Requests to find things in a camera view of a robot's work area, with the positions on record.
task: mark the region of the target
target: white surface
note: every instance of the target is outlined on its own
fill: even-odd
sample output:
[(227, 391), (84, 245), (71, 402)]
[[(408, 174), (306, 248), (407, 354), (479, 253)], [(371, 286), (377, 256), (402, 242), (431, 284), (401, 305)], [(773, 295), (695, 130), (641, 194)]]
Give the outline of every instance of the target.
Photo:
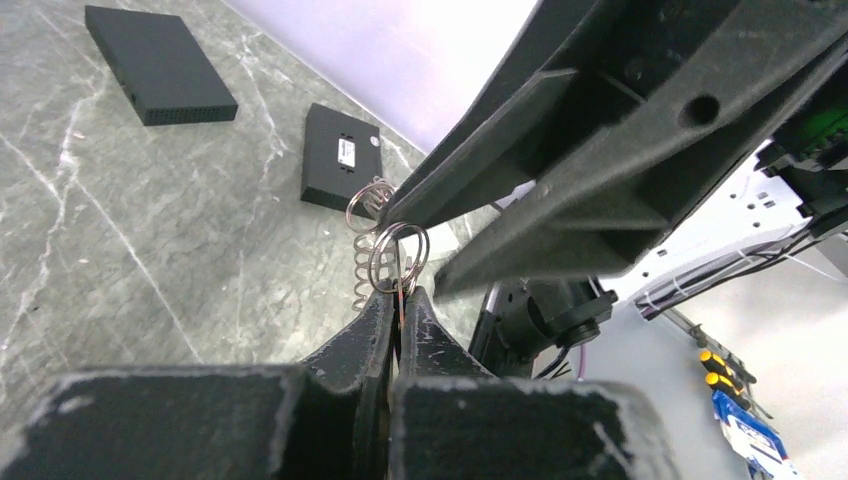
[(755, 172), (756, 163), (753, 155), (743, 162), (701, 208), (630, 271), (602, 278), (604, 289), (615, 290), (622, 304), (643, 299), (646, 291), (657, 298), (663, 292), (655, 289), (676, 276), (801, 230), (809, 221), (798, 213), (801, 199), (780, 178)]
[[(459, 249), (459, 240), (447, 223), (436, 225), (427, 230), (427, 235), (430, 237), (430, 257), (428, 261), (444, 260)], [(418, 251), (418, 236), (410, 235), (402, 239), (400, 246), (408, 261), (411, 262)]]
[(225, 0), (424, 152), (459, 121), (535, 0)]
[[(589, 342), (587, 380), (634, 385), (657, 409), (669, 434), (675, 464), (686, 480), (746, 480), (745, 461), (733, 452), (714, 418), (699, 349), (664, 318), (642, 320), (632, 306), (617, 309)], [(556, 356), (551, 348), (536, 362), (541, 369)], [(580, 364), (578, 349), (569, 353)]]
[[(800, 258), (839, 272), (815, 249)], [(775, 416), (808, 479), (848, 472), (848, 285), (793, 262), (743, 277), (677, 307), (745, 361), (754, 395)]]

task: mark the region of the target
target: gray marble countertop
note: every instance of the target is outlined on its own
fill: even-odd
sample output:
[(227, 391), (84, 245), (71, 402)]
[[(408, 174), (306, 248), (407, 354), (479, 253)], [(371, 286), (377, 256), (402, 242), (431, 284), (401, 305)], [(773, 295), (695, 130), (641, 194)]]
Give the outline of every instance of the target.
[[(313, 102), (379, 122), (218, 0), (97, 3), (181, 16), (239, 111), (144, 127), (84, 2), (0, 5), (3, 430), (64, 371), (291, 362), (355, 316), (354, 234), (342, 213), (298, 199), (302, 134)], [(399, 184), (423, 156), (381, 127)], [(463, 243), (490, 219), (451, 227)], [(437, 305), (462, 343), (480, 301)]]

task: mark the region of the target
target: black router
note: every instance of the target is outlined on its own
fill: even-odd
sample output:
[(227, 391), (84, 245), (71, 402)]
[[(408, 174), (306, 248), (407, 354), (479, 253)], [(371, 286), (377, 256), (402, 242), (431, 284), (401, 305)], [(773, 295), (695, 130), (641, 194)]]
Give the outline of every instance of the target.
[(180, 17), (86, 5), (85, 26), (144, 125), (236, 117), (236, 100)]

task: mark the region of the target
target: cable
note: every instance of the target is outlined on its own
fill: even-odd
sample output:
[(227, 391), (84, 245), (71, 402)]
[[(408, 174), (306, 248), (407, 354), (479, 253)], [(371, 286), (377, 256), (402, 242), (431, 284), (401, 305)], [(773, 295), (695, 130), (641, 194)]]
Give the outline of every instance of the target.
[[(702, 294), (702, 293), (704, 293), (704, 292), (706, 292), (706, 291), (708, 291), (708, 290), (711, 290), (711, 289), (713, 289), (713, 288), (715, 288), (715, 287), (718, 287), (719, 285), (722, 285), (722, 284), (724, 284), (724, 283), (727, 283), (727, 282), (729, 282), (729, 281), (731, 281), (731, 280), (735, 280), (735, 279), (737, 279), (737, 278), (745, 277), (745, 276), (747, 276), (747, 275), (751, 275), (751, 274), (753, 274), (753, 273), (761, 272), (761, 271), (763, 271), (763, 270), (765, 270), (765, 269), (767, 269), (767, 268), (773, 267), (773, 266), (777, 265), (778, 263), (782, 263), (782, 262), (786, 261), (786, 260), (787, 260), (787, 258), (794, 257), (795, 255), (798, 255), (799, 253), (801, 253), (801, 252), (803, 252), (803, 251), (805, 251), (805, 250), (808, 250), (808, 249), (810, 249), (810, 248), (812, 248), (812, 247), (814, 247), (814, 246), (818, 245), (818, 244), (821, 242), (821, 240), (815, 240), (815, 241), (812, 241), (812, 242), (808, 243), (807, 245), (804, 245), (803, 247), (798, 248), (797, 250), (792, 251), (791, 253), (789, 253), (789, 252), (790, 252), (793, 248), (797, 247), (797, 246), (798, 246), (798, 244), (800, 244), (801, 242), (803, 242), (804, 240), (806, 240), (808, 237), (809, 237), (809, 233), (807, 233), (807, 234), (805, 234), (805, 235), (802, 235), (801, 237), (799, 237), (799, 238), (795, 239), (795, 241), (793, 241), (791, 244), (789, 244), (789, 246), (787, 246), (787, 247), (783, 248), (783, 249), (780, 251), (779, 255), (776, 255), (774, 258), (772, 258), (772, 259), (770, 259), (770, 260), (767, 260), (767, 261), (763, 262), (762, 264), (760, 264), (760, 265), (758, 265), (758, 266), (756, 266), (756, 267), (752, 267), (752, 268), (749, 268), (749, 269), (744, 270), (744, 271), (742, 271), (742, 272), (739, 272), (739, 273), (737, 273), (737, 274), (734, 274), (734, 275), (730, 275), (730, 276), (728, 276), (728, 277), (725, 277), (725, 278), (723, 278), (723, 279), (721, 279), (721, 280), (719, 280), (719, 281), (717, 281), (717, 282), (713, 283), (712, 285), (710, 285), (709, 287), (707, 287), (707, 288), (705, 288), (705, 289), (703, 289), (703, 290), (700, 290), (700, 291), (695, 292), (695, 293), (691, 293), (691, 294), (689, 295), (689, 297), (687, 298), (687, 300), (688, 300), (689, 298), (696, 297), (696, 296), (698, 296), (698, 295), (700, 295), (700, 294)], [(653, 318), (656, 318), (658, 315), (660, 315), (660, 314), (661, 314), (661, 313), (663, 313), (664, 311), (668, 310), (669, 308), (674, 307), (674, 306), (675, 306), (675, 305), (677, 305), (678, 303), (679, 303), (679, 302), (671, 302), (670, 304), (668, 304), (668, 305), (663, 305), (662, 307), (660, 307), (659, 309), (657, 309), (657, 310), (655, 310), (655, 311), (653, 311), (653, 312), (648, 312), (647, 314), (643, 313), (643, 316), (645, 316), (645, 318), (646, 318), (646, 319), (651, 320), (651, 319), (653, 319)], [(643, 307), (642, 307), (642, 306), (640, 306), (638, 303), (636, 304), (636, 306), (637, 306), (637, 307), (639, 307), (639, 308), (643, 308)]]
[(809, 268), (810, 270), (812, 270), (812, 271), (814, 271), (814, 272), (818, 273), (819, 275), (821, 275), (821, 276), (823, 276), (823, 277), (827, 277), (827, 278), (829, 278), (829, 279), (833, 280), (833, 281), (834, 281), (834, 282), (836, 282), (836, 283), (848, 284), (848, 281), (845, 281), (845, 280), (842, 280), (842, 279), (836, 278), (836, 277), (834, 277), (833, 275), (831, 275), (831, 274), (829, 274), (829, 273), (827, 273), (827, 272), (824, 272), (824, 271), (822, 271), (822, 270), (819, 270), (818, 268), (816, 268), (816, 267), (814, 267), (814, 266), (810, 265), (809, 263), (807, 263), (807, 262), (805, 262), (805, 261), (803, 261), (803, 260), (800, 260), (800, 259), (798, 259), (798, 258), (795, 258), (795, 257), (794, 257), (794, 256), (792, 256), (792, 255), (784, 255), (784, 257), (785, 257), (787, 260), (792, 260), (793, 262), (795, 262), (795, 263), (797, 263), (797, 264), (799, 264), (799, 265), (803, 265), (803, 266), (805, 266), (805, 267)]
[(559, 367), (562, 364), (563, 361), (565, 361), (565, 357), (567, 357), (567, 356), (568, 356), (568, 349), (567, 348), (559, 349), (559, 353), (557, 354), (554, 361), (551, 362), (550, 364), (548, 364), (547, 367), (543, 368), (542, 371), (539, 372), (539, 374), (536, 375), (534, 378), (540, 379), (540, 378), (546, 377), (549, 373), (556, 370), (556, 368)]
[(586, 359), (589, 356), (588, 352), (589, 348), (586, 347), (586, 344), (580, 345), (580, 366), (577, 367), (577, 381), (582, 382), (583, 377), (586, 375)]
[(555, 378), (559, 378), (559, 377), (565, 375), (566, 373), (570, 373), (570, 372), (573, 371), (573, 370), (571, 370), (571, 367), (566, 368), (567, 366), (568, 366), (568, 364), (566, 363), (565, 365), (560, 367), (560, 369), (557, 370), (557, 372), (555, 374), (551, 375), (551, 380), (553, 380)]
[[(737, 273), (735, 275), (731, 275), (730, 277), (727, 277), (727, 278), (729, 278), (729, 279), (738, 278), (738, 276), (742, 276), (742, 274), (749, 275), (751, 273), (759, 272), (759, 271), (762, 271), (762, 270), (764, 270), (764, 269), (766, 269), (766, 268), (768, 268), (772, 265), (779, 263), (780, 261), (783, 261), (783, 260), (780, 259), (780, 257), (782, 257), (783, 255), (786, 255), (787, 253), (792, 251), (793, 248), (795, 248), (799, 243), (804, 241), (807, 237), (809, 237), (808, 232), (805, 233), (804, 235), (801, 235), (800, 237), (796, 238), (795, 240), (793, 240), (792, 243), (790, 243), (788, 246), (781, 249), (777, 254), (770, 254), (770, 253), (764, 253), (764, 252), (757, 252), (755, 254), (752, 254), (752, 255), (763, 257), (767, 261), (763, 262), (759, 265), (756, 265), (754, 267), (751, 267), (749, 269), (746, 269), (746, 270), (744, 270), (740, 273)], [(706, 281), (712, 280), (716, 276), (721, 275), (723, 272), (726, 272), (728, 270), (732, 270), (733, 268), (736, 268), (737, 266), (739, 266), (739, 264), (742, 261), (744, 261), (744, 260), (737, 260), (737, 261), (735, 261), (735, 262), (733, 262), (730, 265), (727, 265), (725, 267), (701, 273), (700, 275), (697, 275), (697, 276), (689, 279), (688, 281), (686, 281), (679, 288), (690, 289), (691, 287), (706, 283)], [(693, 294), (690, 294), (690, 296), (698, 295), (699, 293), (702, 293), (705, 290), (695, 292)], [(641, 304), (641, 303), (637, 302), (636, 306), (639, 307), (639, 308), (645, 308), (645, 307), (648, 307), (648, 306), (654, 308), (656, 305), (658, 305), (660, 303), (664, 303), (664, 302), (667, 302), (669, 300), (672, 300), (674, 298), (674, 296), (676, 295), (676, 293), (677, 292), (672, 291), (672, 292), (670, 292), (666, 295), (663, 295), (660, 298), (652, 298), (651, 304)], [(668, 308), (668, 306), (663, 306), (663, 307), (660, 307), (660, 308), (654, 308), (654, 310), (665, 310), (666, 308)]]

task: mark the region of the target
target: white cable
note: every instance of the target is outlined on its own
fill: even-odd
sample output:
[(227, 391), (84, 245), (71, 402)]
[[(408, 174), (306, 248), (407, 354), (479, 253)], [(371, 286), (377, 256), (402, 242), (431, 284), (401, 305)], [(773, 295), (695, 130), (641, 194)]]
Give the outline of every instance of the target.
[(748, 265), (753, 265), (755, 263), (754, 260), (747, 254), (743, 253), (742, 250), (736, 250), (736, 253), (738, 253), (743, 260), (747, 261)]
[[(740, 263), (742, 263), (742, 262), (747, 262), (747, 260), (748, 260), (748, 258), (736, 260), (735, 262), (731, 263), (730, 265), (728, 265), (728, 266), (726, 266), (726, 267), (722, 268), (721, 270), (719, 270), (719, 271), (715, 272), (714, 274), (710, 275), (710, 276), (709, 276), (709, 278), (705, 278), (705, 279), (701, 280), (700, 282), (697, 282), (697, 283), (695, 283), (695, 284), (693, 284), (693, 285), (689, 285), (689, 286), (688, 286), (688, 287), (686, 287), (686, 288), (687, 288), (687, 289), (691, 292), (691, 291), (693, 291), (693, 290), (697, 290), (697, 287), (700, 287), (701, 285), (703, 285), (703, 284), (705, 284), (705, 283), (708, 283), (708, 282), (714, 282), (714, 281), (720, 280), (721, 278), (716, 278), (716, 277), (721, 277), (721, 276), (722, 276), (724, 273), (726, 273), (727, 271), (732, 270), (732, 269), (734, 269), (734, 268), (738, 267)], [(678, 290), (678, 291), (680, 291), (681, 293), (683, 293), (682, 289), (681, 289), (681, 288), (677, 285), (677, 282), (676, 282), (676, 281), (677, 281), (677, 278), (676, 278), (676, 277), (674, 277), (672, 280), (673, 280), (674, 286), (676, 286), (676, 287), (677, 287), (677, 290)], [(649, 293), (649, 292), (647, 292), (647, 291), (645, 292), (645, 300), (647, 300), (647, 302), (646, 302), (646, 303), (647, 303), (647, 304), (648, 304), (651, 308), (653, 308), (654, 310), (657, 310), (657, 311), (661, 310), (660, 308), (657, 308), (657, 306), (656, 306), (656, 305), (654, 305), (654, 303), (651, 301), (650, 293)], [(670, 299), (668, 299), (668, 300), (667, 300), (666, 302), (664, 302), (664, 303), (665, 303), (666, 305), (668, 305), (669, 303), (674, 303), (674, 302), (676, 302), (676, 301), (677, 301), (677, 299), (676, 299), (676, 298), (670, 298)]]
[(841, 278), (836, 278), (836, 277), (832, 276), (831, 274), (829, 274), (829, 273), (827, 273), (827, 272), (824, 272), (824, 271), (821, 271), (821, 270), (819, 270), (818, 268), (816, 268), (816, 267), (814, 267), (814, 266), (810, 265), (809, 263), (807, 263), (807, 262), (805, 262), (805, 261), (803, 261), (803, 260), (799, 260), (799, 259), (797, 259), (797, 258), (793, 257), (792, 255), (781, 255), (781, 257), (783, 257), (783, 258), (785, 258), (785, 259), (787, 259), (787, 260), (792, 260), (793, 262), (795, 262), (795, 263), (797, 263), (797, 264), (799, 264), (799, 265), (803, 265), (803, 266), (805, 266), (805, 267), (809, 268), (810, 270), (812, 270), (812, 271), (814, 271), (814, 272), (818, 273), (819, 275), (821, 275), (821, 276), (823, 276), (823, 277), (827, 277), (827, 278), (829, 278), (829, 279), (833, 280), (833, 281), (834, 281), (834, 282), (836, 282), (836, 283), (841, 283), (841, 284), (843, 284), (843, 285), (844, 285), (844, 284), (848, 284), (848, 281), (845, 281), (845, 280), (843, 280), (843, 279), (841, 279)]
[(651, 301), (651, 294), (647, 291), (645, 292), (645, 302), (648, 304), (649, 307), (653, 308), (658, 312), (660, 311), (660, 309), (656, 305), (654, 305), (654, 302)]
[(685, 290), (683, 290), (683, 289), (680, 287), (680, 285), (677, 283), (677, 277), (671, 277), (671, 283), (673, 283), (673, 284), (674, 284), (674, 288), (676, 288), (676, 289), (677, 289), (677, 291), (678, 291), (678, 292), (680, 292), (680, 294), (681, 294), (681, 295), (683, 295), (683, 296), (684, 296), (684, 297), (686, 297), (686, 298), (689, 298), (689, 294), (688, 294), (688, 293), (686, 293), (686, 291), (685, 291)]

